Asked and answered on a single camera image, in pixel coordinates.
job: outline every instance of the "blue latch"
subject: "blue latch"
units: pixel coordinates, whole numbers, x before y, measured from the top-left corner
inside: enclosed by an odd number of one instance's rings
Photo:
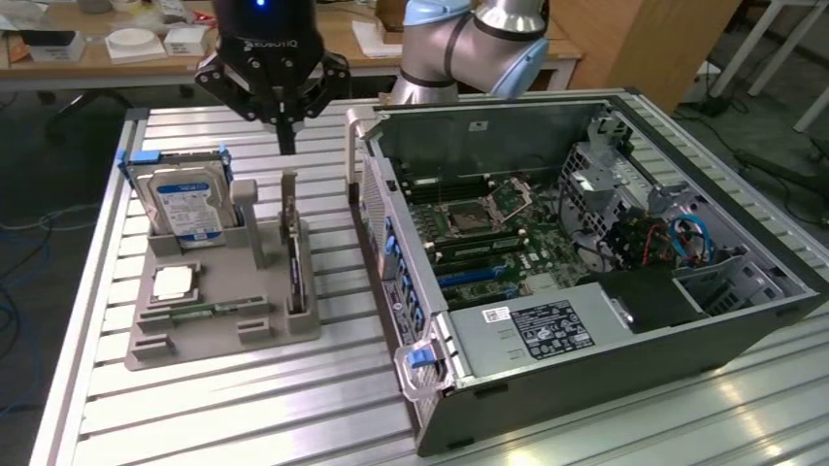
[[[410,367],[413,369],[424,366],[430,366],[436,362],[438,362],[438,359],[436,358],[436,351],[432,350],[432,347],[416,349],[406,355],[406,358],[409,359]]]
[[[145,165],[149,163],[158,163],[161,160],[161,150],[138,150],[133,157],[130,157],[130,162],[137,165]]]
[[[385,249],[386,255],[389,255],[393,250],[394,250],[394,235],[392,235],[389,239],[386,240],[386,249]]]

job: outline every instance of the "white box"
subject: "white box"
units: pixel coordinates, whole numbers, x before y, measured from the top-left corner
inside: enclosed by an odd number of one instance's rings
[[[78,61],[87,48],[78,31],[24,31],[23,42],[31,59],[38,62]]]
[[[715,87],[715,82],[720,77],[721,69],[711,62],[704,62],[700,65],[695,82],[685,92],[683,97],[683,104],[691,104],[695,102],[704,102],[708,98],[708,92]]]
[[[133,28],[115,31],[107,36],[106,42],[110,60],[117,65],[167,57],[167,51],[158,36],[142,29]]]
[[[179,56],[203,56],[207,53],[207,28],[179,27],[171,29],[165,38],[167,54]]]

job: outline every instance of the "black cable on floor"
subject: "black cable on floor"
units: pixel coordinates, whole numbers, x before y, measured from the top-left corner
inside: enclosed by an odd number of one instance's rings
[[[743,150],[737,150],[725,140],[725,138],[723,137],[723,135],[720,134],[720,132],[717,131],[717,129],[715,128],[715,126],[712,126],[709,124],[709,122],[707,120],[704,120],[700,117],[695,117],[695,116],[687,116],[684,114],[681,114],[680,112],[675,112],[676,115],[680,116],[680,118],[677,118],[679,120],[685,120],[685,121],[693,121],[696,123],[701,123],[707,128],[709,128],[709,130],[712,131],[712,133],[715,134],[715,136],[717,137],[720,143],[723,144],[723,146],[728,149],[728,151],[731,152],[731,154],[735,156],[735,158],[737,158],[740,160],[740,157],[737,156],[737,154],[743,151]],[[817,147],[817,143],[815,142],[815,140],[812,138],[809,138],[812,140],[812,143],[815,144],[815,146]],[[825,156],[825,152],[821,148],[819,148],[821,154]],[[757,168],[760,169],[767,175],[769,175],[771,177],[775,178],[775,180],[780,183],[780,185],[784,188],[784,201],[783,201],[783,207],[787,211],[787,213],[797,220],[801,221],[803,223],[807,223],[809,225],[815,225],[815,226],[825,226],[825,223],[820,220],[812,220],[809,218],[804,218],[801,215],[799,215],[793,210],[792,210],[792,188],[789,187],[789,185],[787,184],[787,181],[783,180],[776,174],[773,174],[772,172],[769,172],[765,168],[763,167],[757,167],[753,166],[752,168]]]
[[[52,238],[52,219],[48,216],[46,216],[44,218],[47,218],[47,232],[43,235],[43,239],[40,240],[40,243],[34,248],[34,250],[28,252],[28,254],[23,257],[23,259],[19,260],[18,264],[15,264],[10,269],[7,269],[6,272],[3,272],[3,274],[0,274],[0,283],[10,275],[15,273],[18,269],[20,269],[24,263],[28,262],[28,259],[31,259],[38,254],[38,252],[40,252],[46,248],[47,244],[50,243],[50,239]]]
[[[0,350],[0,360],[3,360],[3,358],[8,356],[10,352],[12,352],[15,343],[20,339],[22,319],[18,314],[18,306],[15,304],[15,299],[12,299],[12,295],[10,294],[10,291],[3,287],[3,285],[0,285],[0,295],[3,295],[3,298],[6,299],[8,306],[10,306],[7,312],[10,313],[10,319],[11,319],[10,324],[14,326],[12,338],[10,339],[10,344],[7,345],[7,347],[3,348],[3,350]]]

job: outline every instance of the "aluminum extrusion table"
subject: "aluminum extrusion table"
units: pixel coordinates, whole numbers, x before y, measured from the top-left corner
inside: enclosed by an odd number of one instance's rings
[[[829,312],[767,337],[716,372],[553,419],[452,454],[418,458],[347,212],[343,119],[335,102],[275,156],[273,134],[222,107],[131,114],[123,150],[226,143],[238,178],[259,181],[257,215],[273,218],[281,172],[298,170],[310,222],[323,337],[142,372],[123,365],[149,221],[113,168],[34,465],[759,464],[829,457]],[[827,250],[644,99],[632,106],[808,263]],[[663,181],[675,168],[636,144]],[[554,387],[550,396],[556,396]]]

